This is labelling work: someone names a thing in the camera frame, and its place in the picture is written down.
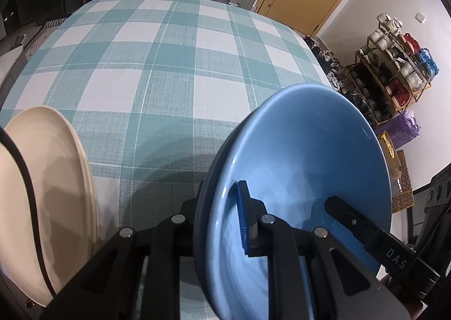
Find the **person's right hand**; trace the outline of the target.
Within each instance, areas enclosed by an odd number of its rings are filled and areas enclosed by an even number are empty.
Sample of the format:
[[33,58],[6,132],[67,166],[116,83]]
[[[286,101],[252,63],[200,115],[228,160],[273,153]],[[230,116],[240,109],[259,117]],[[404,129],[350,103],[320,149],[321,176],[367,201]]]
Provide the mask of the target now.
[[413,290],[407,288],[409,282],[404,282],[400,278],[394,278],[390,274],[386,274],[380,279],[380,282],[403,304],[409,312],[411,320],[418,319],[426,309],[426,305],[414,295]]

